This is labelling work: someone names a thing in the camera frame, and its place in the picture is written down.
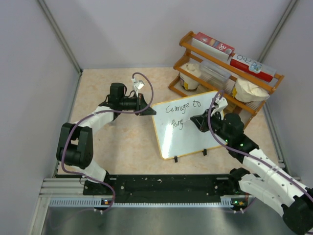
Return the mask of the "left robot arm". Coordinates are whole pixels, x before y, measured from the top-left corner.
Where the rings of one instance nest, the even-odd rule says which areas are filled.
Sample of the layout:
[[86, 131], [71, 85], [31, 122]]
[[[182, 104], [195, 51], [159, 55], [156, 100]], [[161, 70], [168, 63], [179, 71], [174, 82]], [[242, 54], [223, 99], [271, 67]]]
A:
[[157, 112], [146, 103], [139, 90], [143, 81], [133, 80], [133, 90], [126, 95], [127, 88], [122, 83], [112, 83], [105, 101], [87, 117], [76, 123], [65, 123], [61, 127], [56, 158], [62, 169], [71, 166], [78, 174], [94, 183], [100, 194], [110, 191], [108, 172], [93, 159], [93, 135], [102, 127], [114, 121], [119, 114], [129, 113], [137, 116], [153, 116]]

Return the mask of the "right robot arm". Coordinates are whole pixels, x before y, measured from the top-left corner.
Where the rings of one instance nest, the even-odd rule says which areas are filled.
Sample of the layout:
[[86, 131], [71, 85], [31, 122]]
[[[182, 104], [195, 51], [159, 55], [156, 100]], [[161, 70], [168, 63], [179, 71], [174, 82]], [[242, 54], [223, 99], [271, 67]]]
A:
[[260, 147], [244, 134], [237, 114], [220, 113], [190, 118], [201, 132], [210, 131], [229, 154], [248, 170], [232, 170], [228, 188], [232, 193], [246, 192], [275, 210], [287, 227], [297, 235], [313, 233], [313, 190], [291, 177], [275, 164]]

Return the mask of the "yellow framed whiteboard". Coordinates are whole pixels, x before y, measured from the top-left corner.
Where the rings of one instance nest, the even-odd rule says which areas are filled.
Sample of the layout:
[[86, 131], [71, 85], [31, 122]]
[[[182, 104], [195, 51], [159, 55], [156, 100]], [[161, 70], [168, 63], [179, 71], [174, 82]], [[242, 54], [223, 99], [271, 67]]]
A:
[[181, 120], [203, 114], [216, 93], [206, 92], [152, 105], [156, 111], [152, 116], [156, 139], [163, 159], [221, 146], [209, 131], [199, 131], [192, 121], [181, 124]]

